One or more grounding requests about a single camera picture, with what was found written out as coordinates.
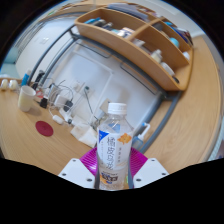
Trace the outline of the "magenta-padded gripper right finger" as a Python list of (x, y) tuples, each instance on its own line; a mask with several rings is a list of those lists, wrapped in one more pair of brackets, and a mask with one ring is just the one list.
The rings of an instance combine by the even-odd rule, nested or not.
[(131, 149), (128, 168), (130, 189), (141, 188), (167, 175), (168, 172), (156, 158), (147, 158), (135, 148)]

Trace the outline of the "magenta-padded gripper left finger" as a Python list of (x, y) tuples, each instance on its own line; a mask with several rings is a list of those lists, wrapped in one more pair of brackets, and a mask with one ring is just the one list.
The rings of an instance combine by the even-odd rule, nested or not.
[(59, 177), (84, 188), (93, 189), (97, 174), (97, 155), (93, 148), (80, 159), (72, 158), (59, 173)]

